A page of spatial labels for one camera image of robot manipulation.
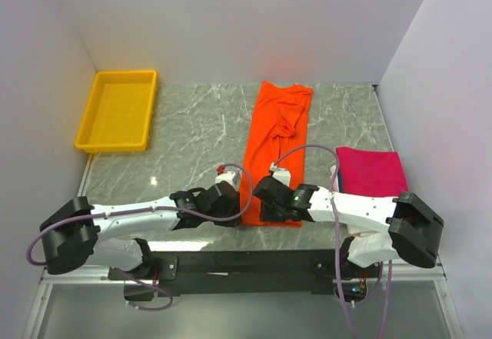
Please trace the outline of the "orange t shirt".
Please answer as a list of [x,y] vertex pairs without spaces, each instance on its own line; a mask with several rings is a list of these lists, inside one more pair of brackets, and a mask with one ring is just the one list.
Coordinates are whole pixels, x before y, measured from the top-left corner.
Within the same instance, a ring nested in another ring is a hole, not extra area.
[[[262,82],[252,114],[242,165],[251,175],[254,186],[269,174],[273,162],[292,149],[306,144],[313,94],[313,88],[303,85],[280,88],[268,81]],[[305,150],[301,149],[281,162],[281,167],[291,173],[290,186],[294,189],[304,182],[304,158]],[[239,191],[240,206],[243,209],[251,194],[245,175],[241,179]],[[256,197],[253,198],[251,206],[241,216],[243,225],[288,228],[301,226],[300,221],[261,221],[261,202]]]

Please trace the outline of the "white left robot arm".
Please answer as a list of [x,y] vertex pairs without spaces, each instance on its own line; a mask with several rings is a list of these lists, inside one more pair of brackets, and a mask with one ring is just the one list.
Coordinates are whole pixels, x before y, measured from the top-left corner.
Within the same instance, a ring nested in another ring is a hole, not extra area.
[[39,227],[48,273],[67,274],[95,264],[146,278],[154,268],[147,241],[125,241],[123,236],[196,228],[206,221],[234,227],[240,218],[239,198],[226,181],[135,204],[91,204],[85,196],[73,198]]

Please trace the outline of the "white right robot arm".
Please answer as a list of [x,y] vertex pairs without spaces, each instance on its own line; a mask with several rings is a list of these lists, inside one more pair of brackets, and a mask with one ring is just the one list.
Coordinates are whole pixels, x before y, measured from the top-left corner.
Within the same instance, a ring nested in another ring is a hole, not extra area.
[[311,184],[291,189],[278,179],[261,179],[253,195],[276,221],[339,221],[351,233],[338,270],[353,277],[376,262],[401,260],[419,268],[437,263],[444,220],[409,191],[398,197],[366,197],[330,191]]

